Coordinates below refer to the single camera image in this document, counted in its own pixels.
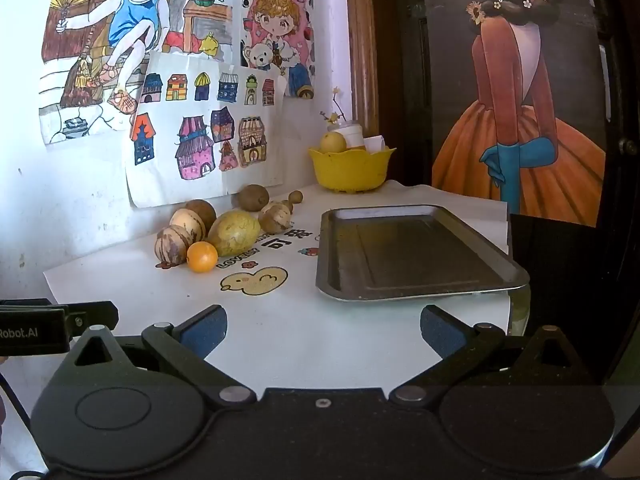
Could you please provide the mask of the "small orange tangerine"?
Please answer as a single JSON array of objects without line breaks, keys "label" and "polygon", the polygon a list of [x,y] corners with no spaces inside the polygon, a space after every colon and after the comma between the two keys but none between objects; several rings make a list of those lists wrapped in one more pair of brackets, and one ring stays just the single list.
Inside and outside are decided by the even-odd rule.
[{"label": "small orange tangerine", "polygon": [[208,273],[215,269],[218,262],[218,252],[209,242],[196,242],[186,252],[186,264],[194,273]]}]

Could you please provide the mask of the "yellow-green mango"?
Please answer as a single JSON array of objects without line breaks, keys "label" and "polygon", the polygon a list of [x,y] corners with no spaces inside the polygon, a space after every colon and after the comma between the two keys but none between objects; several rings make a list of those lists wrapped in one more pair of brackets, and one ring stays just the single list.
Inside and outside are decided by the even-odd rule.
[{"label": "yellow-green mango", "polygon": [[247,252],[256,243],[262,228],[249,212],[233,209],[222,214],[212,225],[206,240],[220,258]]}]

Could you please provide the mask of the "brown round fruit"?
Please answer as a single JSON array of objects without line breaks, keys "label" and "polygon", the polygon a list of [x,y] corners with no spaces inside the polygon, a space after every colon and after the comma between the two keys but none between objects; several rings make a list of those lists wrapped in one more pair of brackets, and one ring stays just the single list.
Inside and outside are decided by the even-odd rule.
[{"label": "brown round fruit", "polygon": [[215,208],[207,200],[189,200],[184,206],[202,219],[205,226],[204,233],[208,234],[217,219]]}]

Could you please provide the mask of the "small striped pepino melon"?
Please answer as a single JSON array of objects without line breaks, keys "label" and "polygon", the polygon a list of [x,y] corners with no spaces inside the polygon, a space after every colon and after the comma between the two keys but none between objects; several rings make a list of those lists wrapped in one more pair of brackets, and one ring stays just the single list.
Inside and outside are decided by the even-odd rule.
[{"label": "small striped pepino melon", "polygon": [[271,202],[258,214],[258,222],[265,233],[282,234],[292,222],[292,212],[282,202]]}]

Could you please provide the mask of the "large brown kiwi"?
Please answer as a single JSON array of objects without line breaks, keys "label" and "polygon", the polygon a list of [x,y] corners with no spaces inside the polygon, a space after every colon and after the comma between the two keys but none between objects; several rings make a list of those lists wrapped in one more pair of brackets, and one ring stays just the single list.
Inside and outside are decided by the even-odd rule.
[{"label": "large brown kiwi", "polygon": [[270,203],[270,195],[266,188],[259,184],[244,186],[236,196],[238,206],[248,212],[258,212]]}]

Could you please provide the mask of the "small brown longan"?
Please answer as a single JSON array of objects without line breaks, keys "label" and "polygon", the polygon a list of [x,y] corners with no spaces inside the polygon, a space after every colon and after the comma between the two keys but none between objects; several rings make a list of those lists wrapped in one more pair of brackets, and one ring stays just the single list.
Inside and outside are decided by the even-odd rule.
[{"label": "small brown longan", "polygon": [[301,204],[303,203],[303,193],[300,191],[293,191],[290,194],[288,194],[288,200],[292,203],[292,204]]},{"label": "small brown longan", "polygon": [[289,200],[282,200],[282,205],[287,206],[288,210],[293,213],[294,206]]}]

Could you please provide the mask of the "white paper table mat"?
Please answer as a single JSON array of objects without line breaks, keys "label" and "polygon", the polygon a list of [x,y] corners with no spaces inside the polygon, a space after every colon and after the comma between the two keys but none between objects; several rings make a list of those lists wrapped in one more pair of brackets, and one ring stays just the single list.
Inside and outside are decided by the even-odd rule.
[{"label": "white paper table mat", "polygon": [[111,301],[121,335],[156,322],[178,324],[219,304],[227,315],[224,341],[208,362],[263,393],[268,388],[393,390],[434,366],[423,340],[419,300],[347,302],[314,284],[320,219],[337,208],[431,204],[444,207],[498,247],[506,246],[506,207],[426,185],[390,182],[367,194],[335,194],[308,186],[290,236],[261,240],[245,261],[197,274],[186,266],[160,269],[152,237],[143,237],[63,264],[46,274],[62,304]]}]

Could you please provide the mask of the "yellow plastic bowl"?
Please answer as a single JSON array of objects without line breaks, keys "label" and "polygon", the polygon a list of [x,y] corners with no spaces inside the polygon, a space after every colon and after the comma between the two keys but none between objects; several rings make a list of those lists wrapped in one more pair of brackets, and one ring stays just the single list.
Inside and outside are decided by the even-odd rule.
[{"label": "yellow plastic bowl", "polygon": [[318,185],[337,193],[374,191],[384,184],[394,148],[369,153],[360,148],[341,153],[308,150]]}]

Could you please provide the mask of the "white cup in bowl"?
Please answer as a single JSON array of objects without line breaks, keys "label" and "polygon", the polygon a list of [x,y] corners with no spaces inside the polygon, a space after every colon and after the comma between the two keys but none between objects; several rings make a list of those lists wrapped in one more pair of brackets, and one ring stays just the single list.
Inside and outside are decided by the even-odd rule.
[{"label": "white cup in bowl", "polygon": [[386,143],[382,136],[368,136],[363,139],[364,148],[370,154],[381,153],[386,150]]}]

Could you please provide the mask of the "colourful houses drawing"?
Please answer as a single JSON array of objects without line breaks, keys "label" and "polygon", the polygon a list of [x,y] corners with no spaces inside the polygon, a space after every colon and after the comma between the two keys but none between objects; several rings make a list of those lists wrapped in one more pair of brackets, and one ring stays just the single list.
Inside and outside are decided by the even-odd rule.
[{"label": "colourful houses drawing", "polygon": [[134,206],[155,208],[282,184],[278,70],[152,53],[126,148]]}]

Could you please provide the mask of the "yellow pear in bowl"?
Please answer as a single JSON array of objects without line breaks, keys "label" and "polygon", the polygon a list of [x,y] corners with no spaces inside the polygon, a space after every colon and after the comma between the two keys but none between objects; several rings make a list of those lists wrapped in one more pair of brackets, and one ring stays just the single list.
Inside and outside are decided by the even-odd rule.
[{"label": "yellow pear in bowl", "polygon": [[322,136],[319,150],[323,154],[343,153],[347,150],[347,142],[338,131],[329,131]]}]

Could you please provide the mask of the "girl orange dress poster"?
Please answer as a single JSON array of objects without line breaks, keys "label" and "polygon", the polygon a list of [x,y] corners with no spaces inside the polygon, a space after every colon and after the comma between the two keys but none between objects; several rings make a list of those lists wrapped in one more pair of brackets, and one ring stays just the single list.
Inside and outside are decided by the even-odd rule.
[{"label": "girl orange dress poster", "polygon": [[555,114],[542,29],[562,0],[474,0],[465,8],[476,99],[432,167],[443,191],[501,200],[511,214],[594,226],[605,152]]}]

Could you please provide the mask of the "boy with fan drawing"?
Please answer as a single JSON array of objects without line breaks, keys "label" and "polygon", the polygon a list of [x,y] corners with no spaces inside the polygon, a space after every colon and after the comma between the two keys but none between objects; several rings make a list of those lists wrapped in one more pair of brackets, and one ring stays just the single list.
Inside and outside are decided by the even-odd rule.
[{"label": "boy with fan drawing", "polygon": [[120,130],[138,99],[163,99],[152,54],[228,61],[232,44],[232,0],[51,0],[38,105],[44,144]]}]

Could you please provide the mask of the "anime girl bear drawing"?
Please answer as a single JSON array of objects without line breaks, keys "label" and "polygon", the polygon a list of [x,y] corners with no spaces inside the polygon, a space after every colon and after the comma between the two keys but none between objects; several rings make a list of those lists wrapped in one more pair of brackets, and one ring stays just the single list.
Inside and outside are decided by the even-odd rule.
[{"label": "anime girl bear drawing", "polygon": [[314,97],[314,0],[241,0],[241,63],[278,70],[288,82],[286,95]]}]

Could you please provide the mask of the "wooden door frame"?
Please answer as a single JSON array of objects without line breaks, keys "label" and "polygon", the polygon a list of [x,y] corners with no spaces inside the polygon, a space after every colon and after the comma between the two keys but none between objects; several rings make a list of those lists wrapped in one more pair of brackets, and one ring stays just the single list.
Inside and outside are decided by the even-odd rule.
[{"label": "wooden door frame", "polygon": [[352,110],[366,136],[380,133],[373,0],[347,0]]}]

